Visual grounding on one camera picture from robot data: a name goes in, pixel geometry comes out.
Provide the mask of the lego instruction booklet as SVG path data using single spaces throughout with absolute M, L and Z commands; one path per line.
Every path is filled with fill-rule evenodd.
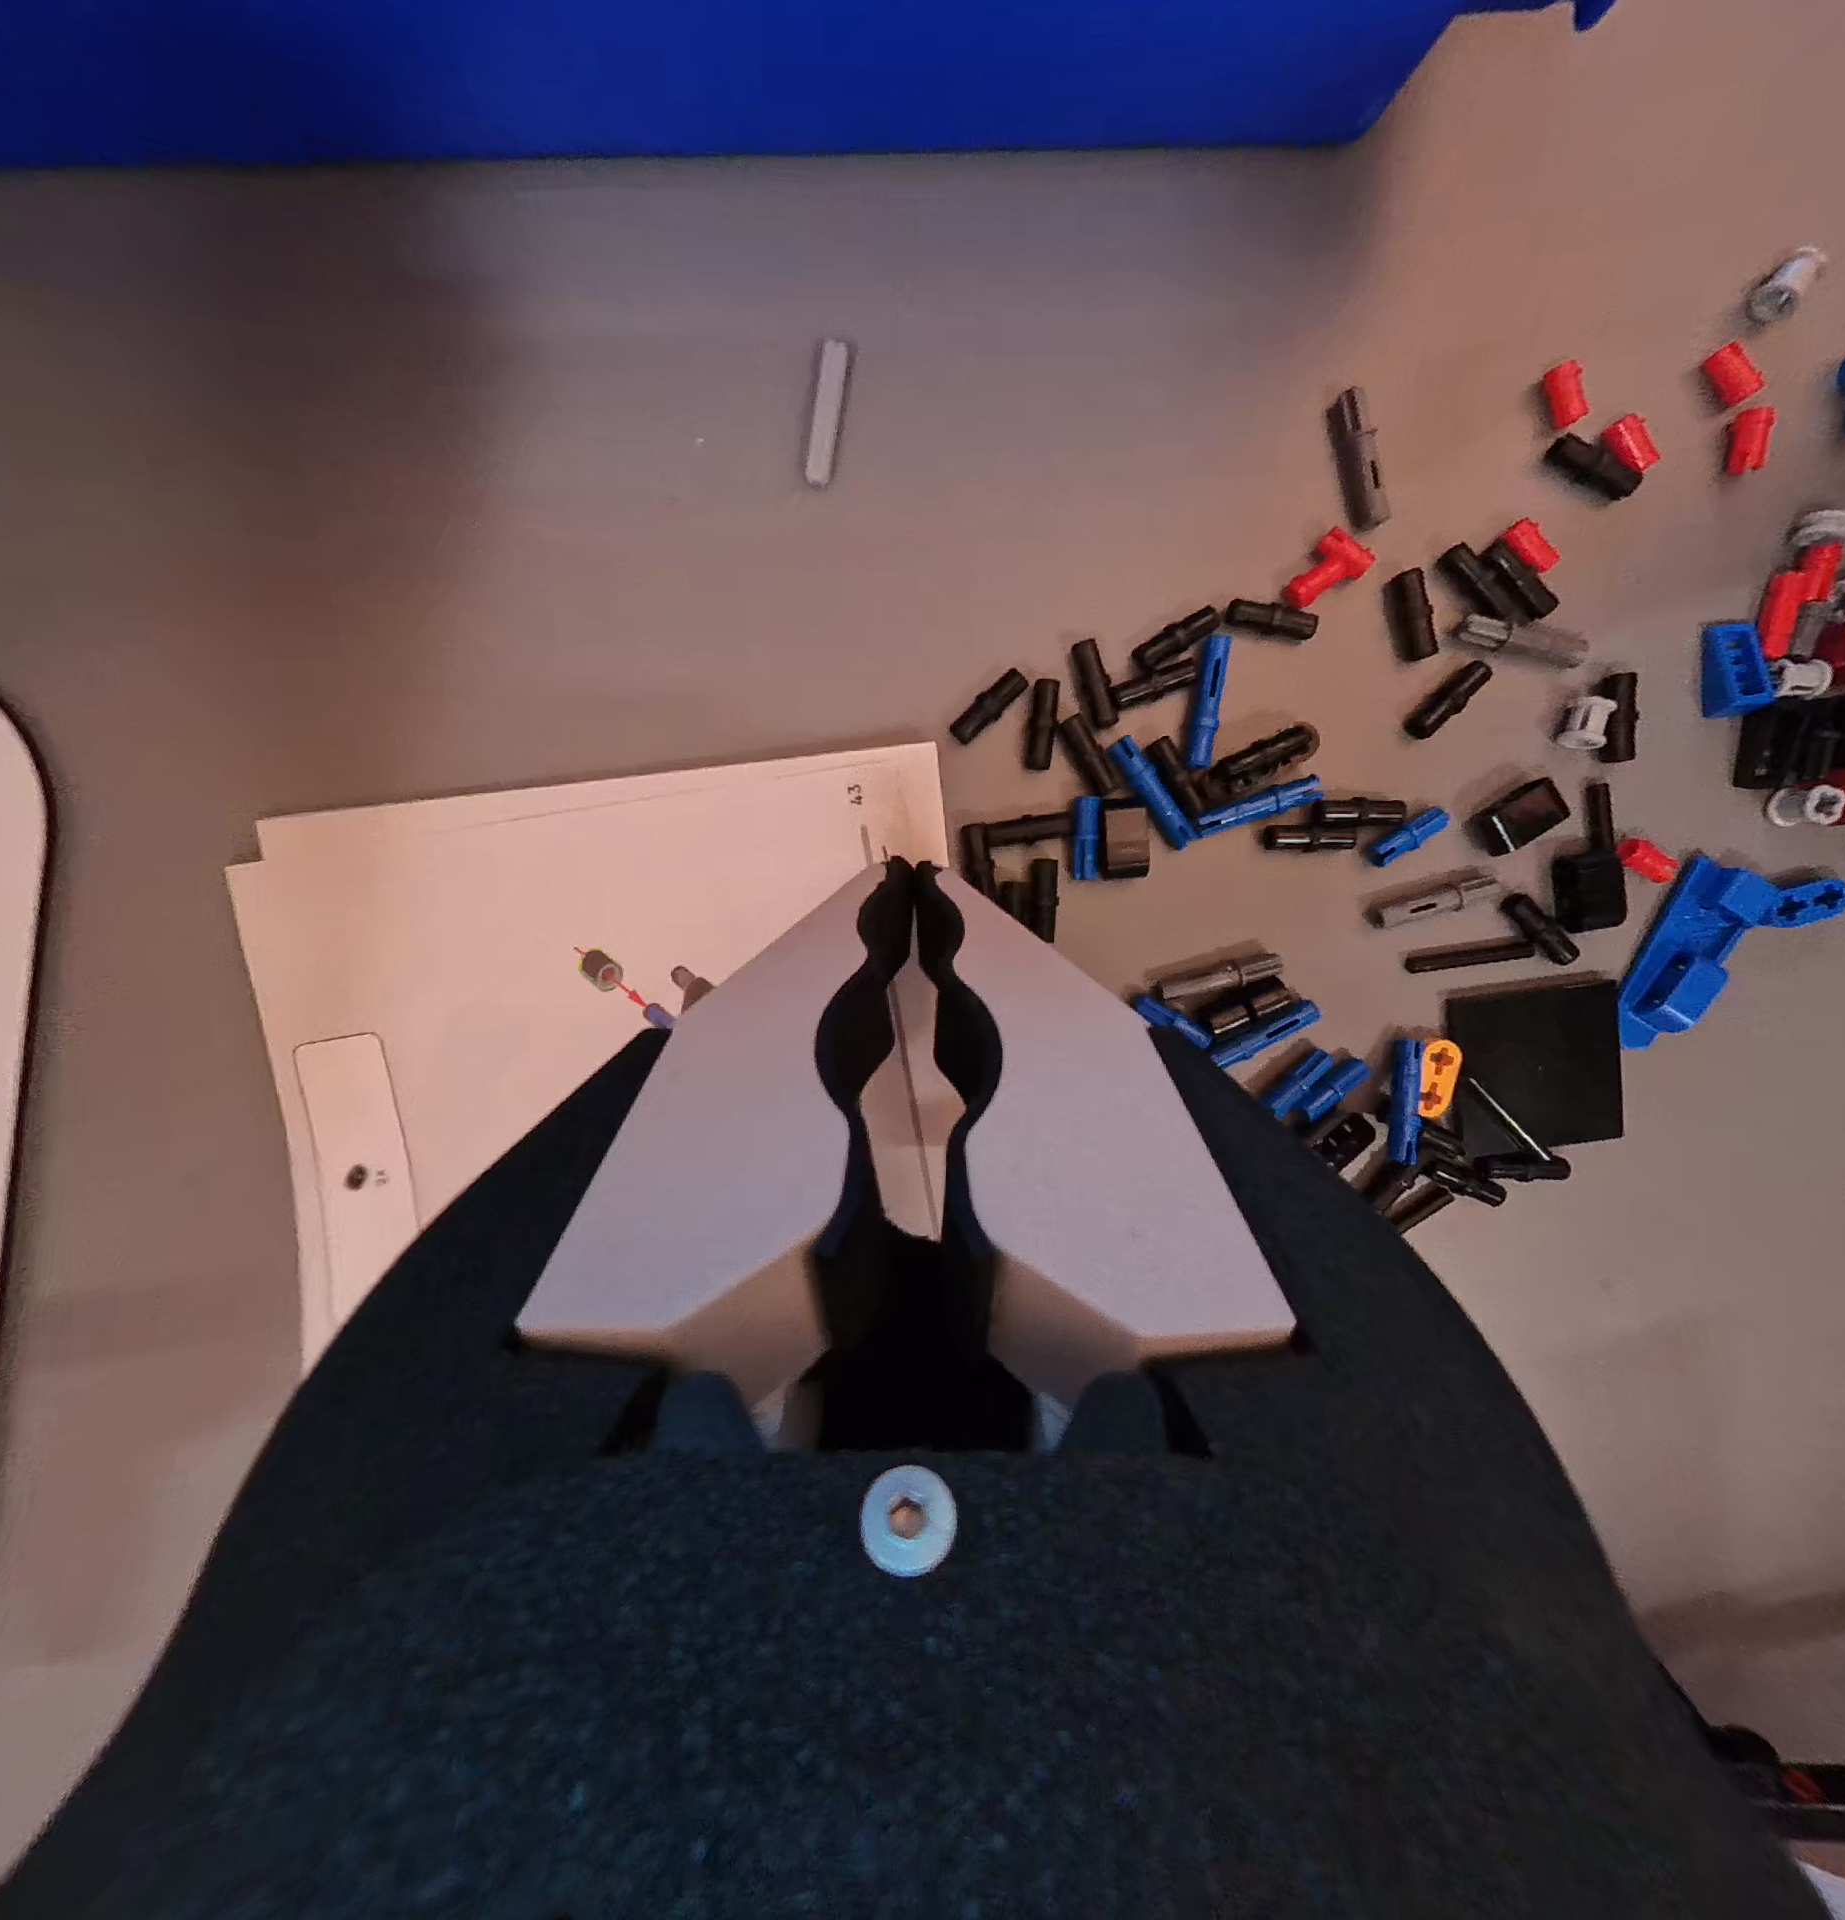
M 226 874 L 275 1068 L 311 1372 L 465 1188 L 629 1037 L 886 856 L 930 743 L 259 822 Z

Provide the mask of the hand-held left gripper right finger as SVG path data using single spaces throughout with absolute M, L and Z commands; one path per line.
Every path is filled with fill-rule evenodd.
M 950 1148 L 994 1250 L 986 1356 L 1050 1451 L 1082 1389 L 1148 1362 L 1277 1353 L 1295 1307 L 1157 1040 L 1162 1030 L 916 862 L 916 1231 L 950 1229 Z

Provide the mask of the grey lego axle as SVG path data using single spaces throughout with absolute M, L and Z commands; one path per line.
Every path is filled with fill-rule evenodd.
M 813 360 L 811 412 L 804 431 L 802 475 L 808 490 L 821 494 L 835 479 L 850 375 L 855 346 L 847 340 L 826 337 Z

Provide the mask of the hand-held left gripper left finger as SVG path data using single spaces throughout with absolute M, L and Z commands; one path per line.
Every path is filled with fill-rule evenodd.
M 660 1451 L 804 1451 L 824 1393 L 850 1408 L 942 1364 L 942 1247 L 894 982 L 913 868 L 869 862 L 709 990 L 577 1199 L 513 1337 L 530 1359 L 648 1372 Z

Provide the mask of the pile of small lego pins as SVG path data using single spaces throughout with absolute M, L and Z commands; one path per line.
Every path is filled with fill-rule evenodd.
M 1388 874 L 1456 828 L 1444 806 L 1329 799 L 1312 770 L 1318 729 L 1310 722 L 1215 754 L 1234 639 L 1312 641 L 1316 603 L 1379 566 L 1369 534 L 1390 521 L 1390 490 L 1365 390 L 1351 383 L 1329 403 L 1324 422 L 1351 528 L 1324 531 L 1310 566 L 1272 603 L 1230 597 L 1225 608 L 1205 606 L 1166 623 L 1130 651 L 1122 682 L 1105 677 L 1094 639 L 1074 641 L 1065 682 L 1030 681 L 1010 666 L 955 716 L 950 738 L 966 748 L 1023 704 L 1023 766 L 1042 773 L 1062 748 L 1082 781 L 1077 799 L 1048 820 L 964 831 L 969 883 L 1015 911 L 1042 938 L 1055 938 L 1057 862 L 1042 856 L 1027 883 L 998 883 L 994 850 L 1004 846 L 1069 840 L 1071 877 L 1094 883 L 1118 877 L 1110 862 L 1110 828 L 1157 828 L 1170 848 L 1188 848 L 1255 825 L 1268 850 L 1360 850 L 1371 869 Z M 1769 822 L 1835 825 L 1845 822 L 1845 513 L 1830 507 L 1802 513 L 1782 556 L 1752 621 L 1702 630 L 1699 704 L 1705 716 L 1743 722 L 1744 760 L 1736 781 L 1769 795 Z M 1437 630 L 1425 566 L 1403 566 L 1385 579 L 1385 625 L 1396 660 L 1439 660 L 1439 646 L 1462 651 L 1462 664 L 1399 719 L 1399 735 L 1429 743 L 1444 731 L 1490 685 L 1502 657 L 1577 671 L 1580 639 L 1554 625 L 1558 596 L 1550 587 L 1554 565 L 1558 552 L 1535 517 L 1512 521 L 1486 547 L 1449 543 L 1434 566 L 1462 603 L 1462 621 L 1446 636 Z M 1490 877 L 1385 902 L 1379 926 L 1456 914 L 1475 898 L 1496 902 L 1515 926 L 1515 938 L 1494 945 L 1415 951 L 1406 958 L 1406 974 L 1535 958 L 1572 969 L 1583 933 L 1625 926 L 1629 877 L 1671 889 L 1688 859 L 1671 856 L 1648 840 L 1620 840 L 1605 779 L 1583 781 L 1580 806 L 1569 804 L 1554 779 L 1524 779 L 1484 804 L 1462 831 L 1486 856 L 1515 856 L 1569 825 L 1583 831 L 1583 848 L 1553 859 L 1550 905 L 1528 890 L 1502 890 Z M 1385 1160 L 1365 1190 L 1379 1215 L 1408 1231 L 1456 1203 L 1498 1205 L 1512 1181 L 1572 1175 L 1572 1164 L 1529 1138 L 1482 1082 L 1475 1082 L 1476 1100 L 1512 1131 L 1518 1151 L 1472 1151 L 1456 1105 L 1439 1122 L 1420 1118 L 1415 1113 L 1420 1051 L 1420 1037 L 1394 1045 L 1390 1091 L 1382 1105 Z

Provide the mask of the black square lego panel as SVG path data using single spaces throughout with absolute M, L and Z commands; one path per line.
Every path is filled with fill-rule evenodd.
M 1625 1051 L 1611 978 L 1449 995 L 1444 1032 L 1462 1047 L 1456 1113 L 1472 1151 L 1518 1151 L 1512 1131 L 1476 1100 L 1475 1082 L 1553 1153 L 1625 1138 Z

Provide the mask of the blue plastic bin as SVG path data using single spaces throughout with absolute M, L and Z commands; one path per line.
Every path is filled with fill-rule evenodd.
M 1342 147 L 1550 2 L 0 2 L 0 170 Z

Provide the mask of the blue lego bracket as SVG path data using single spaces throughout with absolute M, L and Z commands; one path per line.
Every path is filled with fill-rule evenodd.
M 1640 1054 L 1702 1027 L 1727 990 L 1731 958 L 1752 933 L 1791 933 L 1843 914 L 1845 878 L 1839 877 L 1778 883 L 1705 855 L 1688 856 L 1618 985 L 1620 1051 Z

